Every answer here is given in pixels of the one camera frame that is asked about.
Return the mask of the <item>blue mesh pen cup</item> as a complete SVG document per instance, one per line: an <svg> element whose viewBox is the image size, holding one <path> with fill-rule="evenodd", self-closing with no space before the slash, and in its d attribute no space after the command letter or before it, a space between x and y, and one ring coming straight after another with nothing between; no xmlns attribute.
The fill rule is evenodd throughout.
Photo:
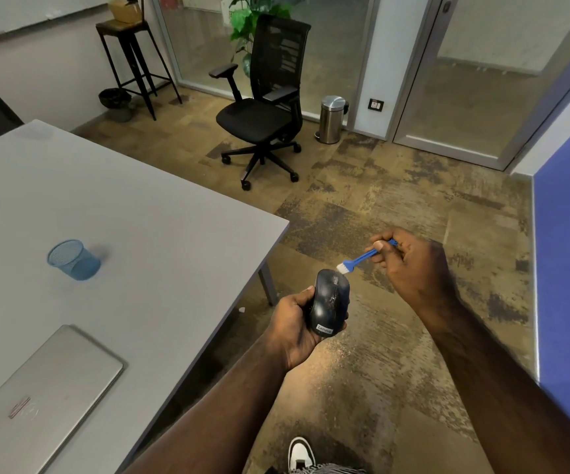
<svg viewBox="0 0 570 474"><path fill-rule="evenodd" d="M76 281L92 278L101 267L101 259L87 250L78 239L67 239L52 247L46 261Z"/></svg>

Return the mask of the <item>person's right hand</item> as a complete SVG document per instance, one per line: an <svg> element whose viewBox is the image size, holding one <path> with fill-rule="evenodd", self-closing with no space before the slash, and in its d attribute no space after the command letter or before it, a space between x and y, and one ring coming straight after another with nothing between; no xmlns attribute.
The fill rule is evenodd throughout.
<svg viewBox="0 0 570 474"><path fill-rule="evenodd" d="M398 248L387 247L372 262L381 265L395 292L425 324L462 307L440 243L391 227Z"/></svg>

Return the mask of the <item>black bowl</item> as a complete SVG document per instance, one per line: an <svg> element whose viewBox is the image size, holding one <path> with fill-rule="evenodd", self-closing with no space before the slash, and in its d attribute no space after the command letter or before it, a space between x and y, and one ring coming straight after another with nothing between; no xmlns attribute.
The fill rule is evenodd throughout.
<svg viewBox="0 0 570 474"><path fill-rule="evenodd" d="M107 88L99 92L99 102L107 109L107 117L125 123L133 117L132 96L123 88Z"/></svg>

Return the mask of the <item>black bar stool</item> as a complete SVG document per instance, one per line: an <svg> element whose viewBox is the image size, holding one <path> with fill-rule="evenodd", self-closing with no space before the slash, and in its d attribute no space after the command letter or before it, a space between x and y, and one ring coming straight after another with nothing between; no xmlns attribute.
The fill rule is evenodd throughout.
<svg viewBox="0 0 570 474"><path fill-rule="evenodd" d="M145 17L145 2L141 0L141 9ZM168 86L173 87L175 91L177 102L182 105L183 100L178 92L178 88L171 77L170 70L165 62L161 50L154 38L153 32L149 23L146 20L139 24L128 25L124 23L119 23L115 21L114 17L109 21L104 21L96 24L96 31L101 40L101 44L105 50L110 68L113 72L115 81L118 88L123 88L127 90L130 94L139 95L145 102L149 113L151 114L153 120L156 120L156 114L153 108L153 103L150 100L151 95L158 95L158 90ZM165 70L165 75L157 75L149 70L145 56L141 50L138 42L138 33L146 33L150 38L151 43L162 63L163 69ZM115 67L114 60L110 54L106 38L115 38L123 52L125 60L131 70L132 78L128 81L121 81L117 69Z"/></svg>

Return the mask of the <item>black computer mouse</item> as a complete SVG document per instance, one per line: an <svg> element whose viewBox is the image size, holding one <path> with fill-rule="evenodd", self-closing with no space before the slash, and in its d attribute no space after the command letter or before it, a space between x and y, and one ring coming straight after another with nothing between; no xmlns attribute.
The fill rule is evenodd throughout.
<svg viewBox="0 0 570 474"><path fill-rule="evenodd" d="M314 282L314 296L304 308L307 327L316 335L333 337L343 328L350 303L350 283L344 274L322 269Z"/></svg>

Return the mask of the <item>blue cleaning brush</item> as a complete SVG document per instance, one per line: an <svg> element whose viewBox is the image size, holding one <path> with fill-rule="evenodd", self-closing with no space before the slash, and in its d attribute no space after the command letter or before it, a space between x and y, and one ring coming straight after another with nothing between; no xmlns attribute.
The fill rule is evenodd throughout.
<svg viewBox="0 0 570 474"><path fill-rule="evenodd" d="M367 260L371 260L372 258L375 258L376 256L381 256L381 254L379 254L378 250L373 249L370 251L366 251L364 254L360 255L359 257L357 257L353 260L345 260L344 262L338 264L336 266L336 271L342 275L350 274L361 263L364 263L364 261L367 261Z"/></svg>

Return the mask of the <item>person's left hand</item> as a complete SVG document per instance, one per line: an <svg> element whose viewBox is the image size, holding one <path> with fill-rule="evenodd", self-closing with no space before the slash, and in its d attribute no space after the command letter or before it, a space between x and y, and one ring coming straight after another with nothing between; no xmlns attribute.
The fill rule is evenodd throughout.
<svg viewBox="0 0 570 474"><path fill-rule="evenodd" d="M285 297L276 305L263 338L279 353L287 372L307 360L324 340L307 327L303 311L285 309Z"/></svg>

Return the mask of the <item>steel pedal bin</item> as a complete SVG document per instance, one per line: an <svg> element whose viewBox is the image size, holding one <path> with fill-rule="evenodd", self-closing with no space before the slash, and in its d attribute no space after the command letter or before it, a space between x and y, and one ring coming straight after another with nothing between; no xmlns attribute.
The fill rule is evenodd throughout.
<svg viewBox="0 0 570 474"><path fill-rule="evenodd" d="M328 95L321 101L316 141L332 145L339 143L342 137L344 117L349 111L349 103L341 96Z"/></svg>

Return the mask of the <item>white sneaker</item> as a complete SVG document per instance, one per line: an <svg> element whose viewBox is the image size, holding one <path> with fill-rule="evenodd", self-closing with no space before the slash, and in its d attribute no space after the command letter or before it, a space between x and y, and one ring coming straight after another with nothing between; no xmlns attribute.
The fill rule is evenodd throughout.
<svg viewBox="0 0 570 474"><path fill-rule="evenodd" d="M312 447L304 437L298 436L290 441L287 464L288 474L309 474L315 469Z"/></svg>

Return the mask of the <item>person's left forearm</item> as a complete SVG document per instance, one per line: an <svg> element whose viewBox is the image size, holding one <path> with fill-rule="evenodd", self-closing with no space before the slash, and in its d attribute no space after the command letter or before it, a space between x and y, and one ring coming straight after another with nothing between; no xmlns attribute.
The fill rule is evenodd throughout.
<svg viewBox="0 0 570 474"><path fill-rule="evenodd" d="M262 335L123 474L241 474L288 372L286 342Z"/></svg>

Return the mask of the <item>person's right forearm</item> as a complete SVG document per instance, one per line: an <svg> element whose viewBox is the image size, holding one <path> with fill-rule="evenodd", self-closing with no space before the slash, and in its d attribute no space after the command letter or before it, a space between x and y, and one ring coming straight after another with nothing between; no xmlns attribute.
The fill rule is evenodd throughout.
<svg viewBox="0 0 570 474"><path fill-rule="evenodd" d="M570 474L570 417L456 298L418 310L495 474Z"/></svg>

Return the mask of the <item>green potted plant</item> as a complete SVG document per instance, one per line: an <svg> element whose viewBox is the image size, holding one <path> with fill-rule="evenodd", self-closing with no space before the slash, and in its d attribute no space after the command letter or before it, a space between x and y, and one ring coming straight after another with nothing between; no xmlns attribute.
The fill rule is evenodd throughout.
<svg viewBox="0 0 570 474"><path fill-rule="evenodd" d="M232 27L230 40L235 42L234 62L237 54L243 54L240 65L247 78L250 76L250 62L258 18L262 14L290 18L291 6L285 0L222 0L227 4L227 21Z"/></svg>

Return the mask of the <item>glass door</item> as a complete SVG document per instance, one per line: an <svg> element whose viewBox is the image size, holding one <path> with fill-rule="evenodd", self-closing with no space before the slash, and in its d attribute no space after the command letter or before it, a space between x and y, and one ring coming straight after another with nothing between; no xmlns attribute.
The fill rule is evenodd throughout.
<svg viewBox="0 0 570 474"><path fill-rule="evenodd" d="M504 171L570 91L570 0L429 0L397 144Z"/></svg>

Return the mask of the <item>grey table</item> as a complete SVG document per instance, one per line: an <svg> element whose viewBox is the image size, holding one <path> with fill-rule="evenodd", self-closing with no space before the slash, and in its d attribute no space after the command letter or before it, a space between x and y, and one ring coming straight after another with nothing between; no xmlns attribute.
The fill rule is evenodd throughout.
<svg viewBox="0 0 570 474"><path fill-rule="evenodd" d="M0 136L0 386L62 325L125 365L44 474L117 474L289 221L34 120ZM46 256L101 259L76 281Z"/></svg>

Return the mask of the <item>striped trouser leg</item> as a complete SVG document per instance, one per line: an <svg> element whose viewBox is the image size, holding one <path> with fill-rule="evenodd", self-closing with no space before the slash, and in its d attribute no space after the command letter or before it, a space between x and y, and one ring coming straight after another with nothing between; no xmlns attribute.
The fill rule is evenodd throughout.
<svg viewBox="0 0 570 474"><path fill-rule="evenodd" d="M295 468L294 470L290 470L288 474L368 474L368 472L364 469L329 462Z"/></svg>

